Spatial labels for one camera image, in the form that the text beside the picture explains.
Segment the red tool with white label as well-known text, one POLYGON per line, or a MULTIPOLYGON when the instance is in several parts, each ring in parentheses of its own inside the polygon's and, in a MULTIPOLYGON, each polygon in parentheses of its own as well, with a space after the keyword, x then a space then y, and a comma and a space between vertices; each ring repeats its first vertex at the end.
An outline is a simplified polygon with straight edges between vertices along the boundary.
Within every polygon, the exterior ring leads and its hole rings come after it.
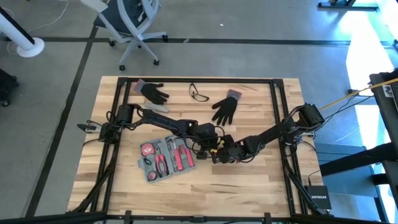
POLYGON ((151 165, 152 161, 151 158, 153 158, 155 154, 155 149, 153 144, 151 143, 145 143, 141 146, 141 154, 143 156, 143 160, 147 165, 151 165))

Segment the light grey mesh office chair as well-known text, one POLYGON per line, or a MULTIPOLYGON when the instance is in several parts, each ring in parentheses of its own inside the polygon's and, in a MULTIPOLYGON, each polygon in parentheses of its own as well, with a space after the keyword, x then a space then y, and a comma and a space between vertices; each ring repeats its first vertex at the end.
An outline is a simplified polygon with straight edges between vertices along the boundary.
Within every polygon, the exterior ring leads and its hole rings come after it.
POLYGON ((113 47, 117 43, 128 44, 119 61, 120 71, 126 69, 125 61, 136 47, 144 49, 151 55, 154 65, 159 64, 158 57, 144 41, 156 37, 160 37, 163 42, 169 41, 166 32, 147 32, 162 7, 160 0, 106 0, 105 2, 80 0, 80 2, 96 13, 93 25, 110 32, 109 46, 113 47))

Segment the black workbench frame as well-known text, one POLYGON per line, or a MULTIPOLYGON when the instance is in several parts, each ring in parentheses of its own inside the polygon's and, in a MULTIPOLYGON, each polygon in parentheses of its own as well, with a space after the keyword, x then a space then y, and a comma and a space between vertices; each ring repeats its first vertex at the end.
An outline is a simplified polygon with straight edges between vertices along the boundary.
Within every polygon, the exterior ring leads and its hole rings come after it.
POLYGON ((372 175, 376 185, 388 184, 398 208, 398 68, 369 76, 369 87, 379 107, 390 142, 372 149, 342 157, 320 166, 322 175, 332 175, 347 170, 376 164, 383 164, 385 173, 372 175))

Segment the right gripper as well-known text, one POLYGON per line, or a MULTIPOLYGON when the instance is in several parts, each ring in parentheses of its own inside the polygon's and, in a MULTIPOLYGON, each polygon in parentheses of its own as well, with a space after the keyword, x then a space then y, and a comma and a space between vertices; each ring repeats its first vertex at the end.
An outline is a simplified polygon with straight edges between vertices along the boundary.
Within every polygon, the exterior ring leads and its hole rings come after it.
POLYGON ((218 141, 217 153, 212 154, 213 157, 216 157, 216 158, 212 158, 212 162, 214 164, 217 164, 220 162, 240 161, 246 155, 243 150, 242 145, 240 145, 240 143, 238 143, 238 142, 235 142, 234 146, 231 146, 227 149, 223 148, 222 145, 220 144, 221 138, 218 141))

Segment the black metal table frame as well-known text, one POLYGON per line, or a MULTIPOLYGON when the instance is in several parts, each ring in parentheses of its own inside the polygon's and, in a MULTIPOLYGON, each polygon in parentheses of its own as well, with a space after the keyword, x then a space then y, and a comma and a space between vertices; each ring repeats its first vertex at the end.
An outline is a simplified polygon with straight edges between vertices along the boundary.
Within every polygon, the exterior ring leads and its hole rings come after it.
MULTIPOLYGON (((133 91, 137 82, 137 77, 103 77, 91 115, 95 124, 107 122, 106 113, 116 114, 121 105, 144 108, 144 98, 133 91)), ((169 112, 161 115, 212 123, 220 138, 230 134, 234 141, 268 130, 305 104, 296 79, 149 77, 147 82, 163 83, 162 91, 170 96, 169 112), (191 83, 210 99, 194 100, 188 90, 191 83), (242 95, 232 124, 217 125, 211 120, 217 109, 211 107, 225 99, 228 90, 242 95)), ((197 159, 191 150, 196 168, 147 182, 138 164, 140 145, 174 135, 143 124, 133 131, 123 129, 118 142, 105 144, 96 140, 99 133, 86 137, 67 207, 68 214, 77 213, 83 222, 313 223, 328 216, 303 186, 305 176, 318 169, 318 160, 312 148, 299 144, 299 138, 291 145, 276 139, 248 163, 214 164, 212 159, 197 159)), ((200 148, 190 139, 184 142, 189 149, 200 148)))

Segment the pink-handled pliers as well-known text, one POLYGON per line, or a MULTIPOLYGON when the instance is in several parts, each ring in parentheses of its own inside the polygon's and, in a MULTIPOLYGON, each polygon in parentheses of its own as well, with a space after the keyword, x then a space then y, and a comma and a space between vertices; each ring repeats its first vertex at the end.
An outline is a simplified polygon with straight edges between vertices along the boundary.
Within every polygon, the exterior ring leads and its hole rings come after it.
POLYGON ((155 148, 155 166, 160 178, 169 175, 169 168, 165 160, 165 156, 161 153, 159 147, 155 148))

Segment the black-framed safety glasses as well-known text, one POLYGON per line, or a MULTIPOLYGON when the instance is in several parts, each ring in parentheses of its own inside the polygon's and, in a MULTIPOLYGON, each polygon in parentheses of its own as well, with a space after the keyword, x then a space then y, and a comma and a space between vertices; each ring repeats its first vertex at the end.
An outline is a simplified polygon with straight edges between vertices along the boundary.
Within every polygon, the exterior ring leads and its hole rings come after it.
POLYGON ((188 90, 190 96, 198 102, 206 102, 210 99, 208 96, 200 94, 194 83, 190 84, 188 90))

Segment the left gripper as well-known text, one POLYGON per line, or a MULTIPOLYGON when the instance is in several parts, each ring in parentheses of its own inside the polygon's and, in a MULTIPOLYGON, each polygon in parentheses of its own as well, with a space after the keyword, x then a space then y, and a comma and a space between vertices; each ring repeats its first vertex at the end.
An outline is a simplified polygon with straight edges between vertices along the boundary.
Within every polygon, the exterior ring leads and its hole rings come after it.
POLYGON ((197 128, 197 126, 194 128, 193 142, 195 144, 199 145, 202 149, 202 152, 200 152, 200 151, 197 152, 197 159, 205 160, 205 159, 207 159, 207 152, 205 152, 205 151, 216 148, 220 137, 217 135, 215 137, 200 139, 196 134, 196 128, 197 128))

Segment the black work glove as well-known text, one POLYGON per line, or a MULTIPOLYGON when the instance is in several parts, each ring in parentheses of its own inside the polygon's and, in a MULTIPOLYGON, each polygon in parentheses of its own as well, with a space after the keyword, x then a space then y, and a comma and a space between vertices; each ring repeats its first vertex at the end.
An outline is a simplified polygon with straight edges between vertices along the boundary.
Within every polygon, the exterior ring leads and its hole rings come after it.
POLYGON ((147 100, 155 105, 163 105, 170 97, 168 94, 159 90, 159 88, 163 86, 163 83, 148 83, 142 79, 139 79, 134 85, 133 91, 144 96, 147 100))
POLYGON ((213 104, 212 109, 217 111, 212 117, 212 121, 216 121, 217 125, 232 124, 233 116, 236 111, 238 101, 242 93, 236 90, 228 90, 226 98, 213 104))

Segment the black stand base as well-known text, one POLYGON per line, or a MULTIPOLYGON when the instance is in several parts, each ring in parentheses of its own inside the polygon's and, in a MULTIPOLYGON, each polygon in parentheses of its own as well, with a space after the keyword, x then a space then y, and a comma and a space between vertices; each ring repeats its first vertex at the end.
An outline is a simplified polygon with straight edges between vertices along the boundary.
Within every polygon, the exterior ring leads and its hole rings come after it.
POLYGON ((319 2, 319 9, 344 9, 351 11, 376 11, 379 6, 376 3, 356 4, 357 0, 327 0, 319 2))

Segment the white tower fan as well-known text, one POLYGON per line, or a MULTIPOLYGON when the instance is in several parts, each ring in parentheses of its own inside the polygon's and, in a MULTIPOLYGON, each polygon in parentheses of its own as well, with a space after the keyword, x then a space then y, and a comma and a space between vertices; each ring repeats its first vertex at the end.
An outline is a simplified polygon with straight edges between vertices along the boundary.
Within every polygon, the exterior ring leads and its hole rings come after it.
POLYGON ((17 54, 21 57, 35 57, 45 47, 42 39, 30 36, 1 6, 0 32, 17 45, 17 54))

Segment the black Netgear network switch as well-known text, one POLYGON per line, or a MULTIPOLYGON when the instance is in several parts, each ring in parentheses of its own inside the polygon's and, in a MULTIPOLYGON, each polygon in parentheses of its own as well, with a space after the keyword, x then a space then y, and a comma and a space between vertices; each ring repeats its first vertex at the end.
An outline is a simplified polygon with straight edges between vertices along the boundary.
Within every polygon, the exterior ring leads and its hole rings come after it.
POLYGON ((323 210, 331 210, 330 197, 327 186, 307 185, 305 186, 311 199, 323 210))

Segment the black bag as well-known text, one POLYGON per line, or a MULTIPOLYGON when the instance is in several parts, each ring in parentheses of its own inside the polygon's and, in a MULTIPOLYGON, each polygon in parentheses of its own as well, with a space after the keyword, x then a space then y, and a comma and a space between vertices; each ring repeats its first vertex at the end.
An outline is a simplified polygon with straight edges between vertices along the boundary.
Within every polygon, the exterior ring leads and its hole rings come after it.
POLYGON ((16 76, 12 76, 0 68, 0 106, 10 105, 10 95, 19 86, 16 76))

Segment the grey plastic tool case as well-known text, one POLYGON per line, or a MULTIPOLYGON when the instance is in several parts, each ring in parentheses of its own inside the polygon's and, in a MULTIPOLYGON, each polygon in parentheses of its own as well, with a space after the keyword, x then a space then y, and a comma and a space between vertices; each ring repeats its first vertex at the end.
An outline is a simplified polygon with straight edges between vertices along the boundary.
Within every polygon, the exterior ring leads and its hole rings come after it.
MULTIPOLYGON (((155 154, 154 154, 153 158, 151 158, 151 161, 152 161, 152 164, 151 164, 151 165, 147 165, 147 164, 144 162, 143 156, 142 156, 142 154, 141 154, 141 158, 138 160, 138 164, 139 164, 139 167, 140 167, 141 169, 143 169, 143 171, 144 171, 144 177, 146 178, 146 181, 147 181, 147 182, 156 182, 156 181, 164 180, 164 179, 167 179, 167 178, 171 177, 171 176, 174 175, 174 174, 181 174, 181 173, 188 172, 188 171, 193 170, 194 168, 196 168, 196 164, 195 164, 194 167, 190 167, 190 166, 188 165, 188 162, 187 162, 187 155, 186 155, 186 153, 185 153, 185 154, 181 154, 184 170, 182 170, 182 171, 178 171, 178 170, 177 170, 177 171, 174 172, 174 169, 173 169, 173 167, 172 167, 172 161, 170 160, 170 154, 169 154, 168 146, 167 146, 167 140, 169 140, 169 139, 171 139, 171 141, 175 141, 175 142, 177 143, 177 147, 178 147, 178 148, 179 148, 179 145, 181 145, 181 144, 183 144, 184 146, 187 145, 187 144, 183 141, 182 138, 178 138, 178 137, 176 137, 176 136, 167 136, 167 137, 162 138, 162 139, 155 139, 155 140, 151 140, 151 141, 145 142, 145 143, 151 143, 151 144, 153 144, 154 149, 155 149, 156 147, 159 147, 159 148, 160 148, 161 153, 165 156, 165 160, 166 160, 166 163, 167 163, 168 168, 169 168, 169 175, 166 176, 166 177, 160 178, 159 175, 158 175, 158 172, 157 172, 157 170, 156 170, 156 166, 155 166, 155 154), (147 180, 147 175, 148 175, 148 173, 149 173, 150 171, 155 171, 155 172, 157 173, 157 178, 156 178, 155 180, 153 180, 153 181, 148 181, 148 180, 147 180)), ((142 143, 142 144, 140 145, 140 148, 139 148, 140 153, 141 153, 141 146, 142 146, 143 144, 145 144, 145 143, 142 143)))

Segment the pink-handled screwdriver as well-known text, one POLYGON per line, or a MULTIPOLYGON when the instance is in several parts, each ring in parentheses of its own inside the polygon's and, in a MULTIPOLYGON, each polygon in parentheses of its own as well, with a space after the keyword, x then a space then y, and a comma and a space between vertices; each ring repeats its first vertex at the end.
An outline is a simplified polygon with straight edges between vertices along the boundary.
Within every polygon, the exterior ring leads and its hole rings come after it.
POLYGON ((185 153, 187 155, 188 165, 190 167, 194 167, 195 163, 194 163, 194 160, 193 160, 193 156, 192 156, 191 150, 188 148, 188 146, 185 146, 185 153))

